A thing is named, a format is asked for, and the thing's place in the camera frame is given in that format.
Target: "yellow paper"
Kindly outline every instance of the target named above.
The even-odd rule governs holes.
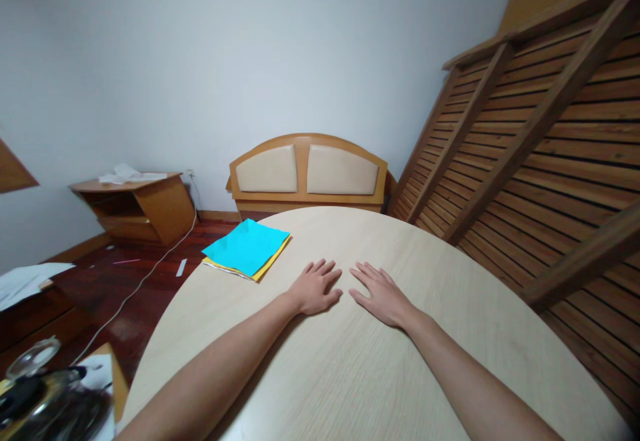
[[[240,272],[240,271],[235,270],[233,268],[228,268],[227,266],[222,266],[221,264],[218,264],[217,262],[211,261],[211,259],[209,259],[209,258],[204,258],[202,260],[202,262],[203,263],[207,263],[207,264],[213,264],[214,266],[218,266],[219,268],[222,268],[222,269],[224,269],[226,271],[235,272],[236,274],[239,274],[240,276],[243,276],[244,278],[249,278],[249,279],[252,279],[252,280],[254,280],[256,282],[259,282],[260,278],[262,278],[263,274],[265,272],[267,272],[267,270],[271,267],[271,264],[273,264],[275,262],[275,260],[278,258],[278,256],[280,256],[280,253],[285,248],[287,243],[289,243],[290,239],[291,239],[291,235],[287,236],[287,239],[285,239],[283,241],[283,243],[281,244],[280,248],[275,252],[275,254],[273,254],[273,256],[271,256],[269,258],[269,261],[265,262],[264,266],[262,266],[262,268],[257,270],[256,273],[253,276],[247,276],[243,272]]]

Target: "hand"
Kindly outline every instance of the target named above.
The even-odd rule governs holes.
[[[396,286],[391,276],[382,268],[376,270],[367,262],[356,263],[357,270],[349,268],[353,274],[371,293],[367,298],[358,290],[351,289],[349,294],[376,318],[389,326],[404,328],[407,316],[417,311],[407,296]]]
[[[338,302],[342,290],[327,293],[331,284],[342,274],[342,270],[332,269],[335,261],[327,263],[324,259],[310,262],[286,292],[293,299],[299,312],[316,314]]]

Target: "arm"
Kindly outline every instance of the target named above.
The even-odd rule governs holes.
[[[288,291],[231,328],[185,364],[118,436],[129,440],[202,440],[238,397],[285,326],[300,313],[316,314],[340,298],[328,294],[341,270],[309,263]]]
[[[522,399],[461,348],[431,316],[417,309],[384,270],[356,263],[349,271],[371,293],[355,301],[413,340],[473,441],[561,440]]]

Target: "stack of colored paper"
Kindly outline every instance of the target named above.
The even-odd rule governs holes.
[[[291,234],[251,219],[241,222],[231,233],[202,252],[203,263],[258,282],[291,239]]]

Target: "headboard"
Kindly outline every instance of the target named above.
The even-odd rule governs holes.
[[[230,165],[231,193],[243,219],[314,205],[380,212],[387,163],[340,137],[316,133],[274,137]]]

